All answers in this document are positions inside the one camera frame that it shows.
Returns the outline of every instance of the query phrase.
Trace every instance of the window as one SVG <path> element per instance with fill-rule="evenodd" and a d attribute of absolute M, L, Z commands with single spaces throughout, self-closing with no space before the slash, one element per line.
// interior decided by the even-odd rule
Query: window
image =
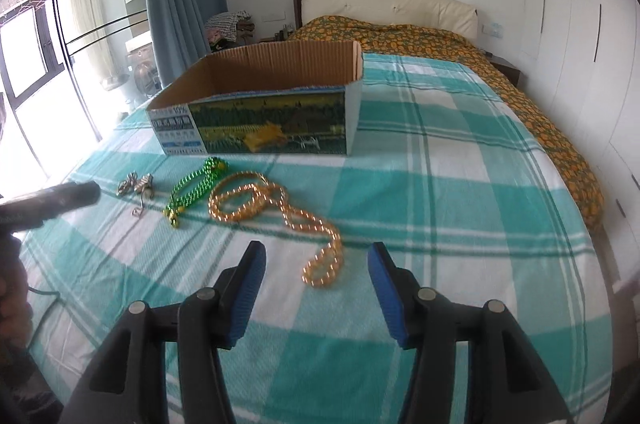
<path fill-rule="evenodd" d="M 159 88 L 145 0 L 0 0 L 0 194 L 56 182 Z"/>

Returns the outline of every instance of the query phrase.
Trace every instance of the wall switch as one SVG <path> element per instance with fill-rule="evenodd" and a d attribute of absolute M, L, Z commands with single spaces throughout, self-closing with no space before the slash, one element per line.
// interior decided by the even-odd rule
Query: wall switch
<path fill-rule="evenodd" d="M 495 22 L 492 24 L 482 24 L 482 33 L 493 36 L 494 38 L 502 38 L 504 27 Z"/>
<path fill-rule="evenodd" d="M 261 16 L 263 22 L 278 22 L 280 20 L 286 20 L 287 15 L 285 13 L 269 13 Z"/>

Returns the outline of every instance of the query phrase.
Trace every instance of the floral bedspread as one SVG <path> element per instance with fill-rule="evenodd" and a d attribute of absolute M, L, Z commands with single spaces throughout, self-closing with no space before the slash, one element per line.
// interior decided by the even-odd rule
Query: floral bedspread
<path fill-rule="evenodd" d="M 507 103 L 545 149 L 574 198 L 587 229 L 602 220 L 604 197 L 583 156 L 540 109 L 463 36 L 417 26 L 376 26 L 344 16 L 322 16 L 298 29 L 290 40 L 355 40 L 364 52 L 418 56 L 462 63 Z"/>

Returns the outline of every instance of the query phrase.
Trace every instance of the metal pivot bolt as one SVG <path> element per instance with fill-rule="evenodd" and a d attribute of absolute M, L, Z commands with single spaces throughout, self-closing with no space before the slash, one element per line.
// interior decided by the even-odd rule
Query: metal pivot bolt
<path fill-rule="evenodd" d="M 134 301 L 131 305 L 129 305 L 129 312 L 132 314 L 142 314 L 146 309 L 145 302 L 143 301 Z"/>
<path fill-rule="evenodd" d="M 213 296 L 216 295 L 216 290 L 213 287 L 203 287 L 202 289 L 196 292 L 196 296 L 198 299 L 206 301 L 208 299 L 212 299 Z"/>
<path fill-rule="evenodd" d="M 492 299 L 489 303 L 487 303 L 487 307 L 491 312 L 495 312 L 496 314 L 499 314 L 500 312 L 504 312 L 504 309 L 505 309 L 504 303 L 502 303 L 497 299 Z"/>
<path fill-rule="evenodd" d="M 437 295 L 438 293 L 429 287 L 422 287 L 422 289 L 418 290 L 418 298 L 422 301 L 433 301 Z"/>

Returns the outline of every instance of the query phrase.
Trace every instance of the open cardboard box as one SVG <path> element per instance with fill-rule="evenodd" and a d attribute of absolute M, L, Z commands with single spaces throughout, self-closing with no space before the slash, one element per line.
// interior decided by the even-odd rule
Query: open cardboard box
<path fill-rule="evenodd" d="M 351 152 L 357 42 L 259 43 L 205 56 L 146 108 L 167 155 Z"/>

